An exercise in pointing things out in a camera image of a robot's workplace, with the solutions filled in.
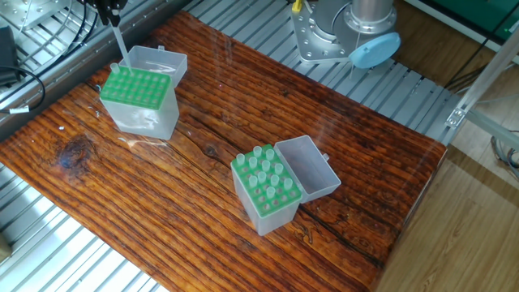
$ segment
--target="metal frame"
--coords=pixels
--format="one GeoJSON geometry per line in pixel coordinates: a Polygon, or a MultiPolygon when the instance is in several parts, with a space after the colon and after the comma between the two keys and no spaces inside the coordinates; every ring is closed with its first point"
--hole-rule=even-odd
{"type": "MultiPolygon", "coordinates": [[[[483,36],[482,34],[480,34],[479,32],[475,32],[475,30],[473,30],[472,28],[469,28],[469,27],[465,26],[464,24],[461,24],[460,22],[446,16],[445,14],[441,13],[440,11],[437,11],[436,9],[428,6],[424,2],[421,2],[420,0],[405,0],[405,1],[408,2],[409,4],[411,4],[412,6],[417,7],[419,10],[427,13],[428,15],[436,18],[437,20],[443,22],[444,24],[447,24],[451,28],[456,29],[458,32],[461,32],[464,35],[470,37],[474,41],[477,41],[480,44],[482,44],[486,39],[486,37],[483,36]]],[[[488,49],[493,50],[494,52],[499,51],[501,48],[500,44],[497,44],[492,40],[488,41],[485,44],[485,46],[488,49]]],[[[513,59],[513,61],[515,63],[519,64],[519,56],[516,56],[513,59]]]]}
{"type": "MultiPolygon", "coordinates": [[[[188,2],[188,0],[134,1],[133,5],[129,5],[125,9],[119,25],[127,45],[133,45],[146,37],[158,24],[163,23],[188,2]]],[[[87,79],[119,54],[112,30],[102,26],[96,28],[87,45],[84,45],[56,67],[43,74],[41,79],[45,83],[47,91],[44,104],[27,114],[0,115],[0,141],[12,135],[29,120],[52,105],[58,98],[67,94],[74,86],[87,79]]],[[[54,59],[58,57],[59,54],[47,63],[54,62],[54,59]]],[[[43,69],[44,67],[41,67],[36,69],[35,72],[43,69]]],[[[10,90],[18,90],[18,92],[2,102],[0,109],[31,105],[37,102],[40,98],[38,83],[32,81],[30,84],[21,87],[24,81],[26,80],[22,80],[14,87],[9,88],[10,90]]]]}
{"type": "Polygon", "coordinates": [[[504,68],[517,56],[519,52],[519,29],[516,30],[509,39],[503,44],[499,52],[487,65],[485,70],[476,79],[469,91],[463,96],[456,108],[448,116],[445,125],[458,128],[464,118],[469,119],[473,124],[481,127],[508,146],[519,149],[519,137],[505,129],[501,125],[493,122],[472,107],[478,102],[483,94],[495,82],[504,68]]]}

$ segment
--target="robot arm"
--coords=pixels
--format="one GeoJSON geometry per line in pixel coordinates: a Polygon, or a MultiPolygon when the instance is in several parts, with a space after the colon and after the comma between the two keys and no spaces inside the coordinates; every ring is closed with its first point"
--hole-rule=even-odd
{"type": "Polygon", "coordinates": [[[119,11],[127,4],[127,0],[79,0],[81,3],[90,4],[97,9],[99,17],[104,25],[111,23],[114,27],[119,25],[121,17],[119,11]]]}

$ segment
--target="clear plastic box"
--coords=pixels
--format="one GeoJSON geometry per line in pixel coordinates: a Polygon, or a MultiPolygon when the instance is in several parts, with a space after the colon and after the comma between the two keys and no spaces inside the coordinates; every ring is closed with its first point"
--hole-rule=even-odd
{"type": "MultiPolygon", "coordinates": [[[[187,71],[187,56],[166,51],[162,45],[158,49],[136,45],[128,52],[128,58],[132,68],[171,76],[174,88],[187,71]]],[[[127,67],[127,61],[123,59],[119,66],[127,67]]]]}
{"type": "Polygon", "coordinates": [[[326,157],[305,135],[278,142],[274,148],[271,145],[256,146],[253,152],[238,154],[231,162],[234,188],[259,235],[292,221],[303,201],[327,195],[341,184],[326,157]],[[274,158],[266,154],[270,149],[271,154],[276,154],[274,158]],[[253,157],[257,158],[255,166],[251,166],[253,157]],[[265,169],[263,161],[270,161],[270,168],[265,169]],[[283,167],[279,167],[281,171],[278,171],[277,164],[282,164],[283,167]],[[263,181],[261,172],[265,172],[263,181]],[[276,186],[272,184],[274,174],[279,178],[276,186]],[[287,180],[290,180],[289,187],[285,184],[287,180]],[[268,187],[275,187],[276,192],[270,199],[262,200],[268,195],[268,187]]]}
{"type": "Polygon", "coordinates": [[[187,70],[187,56],[135,46],[101,90],[101,101],[119,130],[169,140],[179,111],[174,88],[187,70]]]}
{"type": "Polygon", "coordinates": [[[277,142],[274,149],[302,192],[301,203],[331,194],[341,180],[328,164],[328,155],[321,154],[310,136],[277,142]]]}

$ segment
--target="metal rod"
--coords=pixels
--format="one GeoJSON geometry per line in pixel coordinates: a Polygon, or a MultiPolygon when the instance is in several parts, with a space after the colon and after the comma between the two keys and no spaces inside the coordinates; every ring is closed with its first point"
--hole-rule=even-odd
{"type": "Polygon", "coordinates": [[[497,52],[485,70],[472,84],[469,91],[463,96],[460,103],[458,103],[458,107],[465,112],[469,111],[517,55],[517,52],[519,52],[519,29],[503,44],[499,52],[497,52]]]}
{"type": "Polygon", "coordinates": [[[353,0],[351,11],[362,22],[377,22],[388,17],[392,0],[353,0]]]}
{"type": "Polygon", "coordinates": [[[499,141],[505,143],[513,149],[519,149],[519,136],[505,129],[497,122],[492,121],[486,115],[475,109],[470,110],[465,116],[474,125],[482,128],[490,135],[496,137],[499,141]]]}

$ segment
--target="wooden tabletop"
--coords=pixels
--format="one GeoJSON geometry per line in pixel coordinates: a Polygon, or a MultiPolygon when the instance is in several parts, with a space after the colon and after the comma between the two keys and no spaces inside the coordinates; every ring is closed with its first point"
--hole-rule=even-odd
{"type": "Polygon", "coordinates": [[[187,54],[171,140],[120,132],[104,69],[0,146],[0,161],[170,290],[373,290],[446,148],[183,12],[144,45],[187,54]],[[342,184],[264,237],[230,162],[309,135],[342,184]]]}

